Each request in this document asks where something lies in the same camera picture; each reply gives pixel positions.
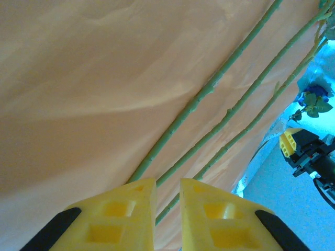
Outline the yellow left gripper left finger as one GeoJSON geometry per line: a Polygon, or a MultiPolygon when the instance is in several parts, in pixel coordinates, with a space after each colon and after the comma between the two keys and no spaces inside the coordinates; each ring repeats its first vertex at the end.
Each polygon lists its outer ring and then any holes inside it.
{"type": "Polygon", "coordinates": [[[156,181],[141,179],[78,201],[22,250],[154,250],[156,181]]]}

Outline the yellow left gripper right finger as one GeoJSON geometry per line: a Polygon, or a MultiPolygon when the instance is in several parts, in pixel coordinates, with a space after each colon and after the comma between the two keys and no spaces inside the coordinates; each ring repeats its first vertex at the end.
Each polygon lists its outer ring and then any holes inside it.
{"type": "Polygon", "coordinates": [[[191,178],[181,179],[183,250],[308,250],[270,209],[191,178]]]}

